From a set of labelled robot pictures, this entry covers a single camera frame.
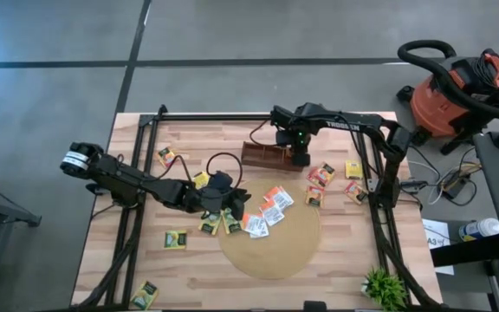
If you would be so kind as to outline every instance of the wooden tabletop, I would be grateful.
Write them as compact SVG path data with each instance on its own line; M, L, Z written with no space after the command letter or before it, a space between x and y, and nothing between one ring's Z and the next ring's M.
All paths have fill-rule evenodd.
M396 120L394 112L376 114ZM131 161L138 119L139 114L118 114L113 126L108 153L115 156L123 154L126 164ZM192 176L205 170L207 160L215 153L230 152L240 156L242 143L249 140L250 131L259 123L162 121L158 128L152 175L163 172L157 151L167 146L183 155ZM140 168L145 162L147 137L142 147ZM274 143L274 137L275 129L269 126L254 135L255 140L269 144ZM367 203L356 205L342 192L350 182L343 174L345 161L359 160L359 155L349 132L334 129L322 129L313 137L309 153L312 166L326 161L339 174L328 186L326 206L320 209L322 237L319 249L304 270L282 280L259 280L246 276L224 256L217 237L198 230L198 214L167 209L148 196L133 292L145 280L157 285L159 298L152 309L301 309L305 300L324 301L329 309L374 308L371 300L360 293L364 275L378 266L370 211ZM213 160L210 172L216 170L227 172L234 180L238 177L237 163L228 157ZM245 166L243 182L253 179L303 181L307 172L307 168L303 172L281 172ZM404 161L399 177L406 179L409 174L407 161ZM182 166L173 166L167 177L185 179ZM110 198L98 198L94 211L110 204ZM399 202L394 215L405 264L426 292L441 302L418 206ZM109 268L119 219L120 208L113 208L92 221L72 303L85 299ZM188 230L185 250L164 250L165 231L168 230ZM122 294L125 270L124 265L117 294Z

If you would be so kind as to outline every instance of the orange shop vacuum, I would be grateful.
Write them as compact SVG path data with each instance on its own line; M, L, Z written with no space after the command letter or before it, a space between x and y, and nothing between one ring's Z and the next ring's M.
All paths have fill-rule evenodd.
M430 48L444 53L440 63L410 53ZM430 138L451 137L440 152L451 153L461 143L471 142L493 119L499 119L499 55L485 49L479 57L458 57L446 42L418 40L398 49L405 62L432 73L415 88L405 86L397 93L410 103L417 128L412 143L423 145Z

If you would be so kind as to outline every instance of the small green plant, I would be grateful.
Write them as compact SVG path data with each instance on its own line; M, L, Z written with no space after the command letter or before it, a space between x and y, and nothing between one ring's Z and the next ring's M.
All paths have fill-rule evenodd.
M382 269L371 269L366 276L365 292L384 311L401 311L405 307L405 289L397 276Z

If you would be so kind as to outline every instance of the vacuum hose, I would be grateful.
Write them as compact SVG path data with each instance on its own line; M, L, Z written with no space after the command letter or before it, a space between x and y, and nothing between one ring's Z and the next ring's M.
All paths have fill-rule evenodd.
M446 68L444 68L442 65L434 62L431 59L409 53L410 50L421 48L437 49L444 53L445 58L456 56L456 51L446 42L442 42L439 40L417 40L408 42L399 47L398 57L403 61L409 62L410 64L430 71L439 83L440 88L443 89L446 94L458 101L460 105L467 107L471 111L487 114L492 118L499 119L499 107L488 105L468 96L454 82Z

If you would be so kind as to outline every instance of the round cork mat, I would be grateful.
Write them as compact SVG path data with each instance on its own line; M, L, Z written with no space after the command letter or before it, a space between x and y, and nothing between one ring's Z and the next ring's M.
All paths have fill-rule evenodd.
M286 180L253 180L242 188L252 197L244 211L258 214L265 203L263 195L281 185L294 200L284 210L284 219L269 227L269 235L250 238L246 231L227 235L221 226L219 243L225 256L245 274L262 279L280 279L294 275L311 260L321 240L321 223L316 208L304 203L305 191Z

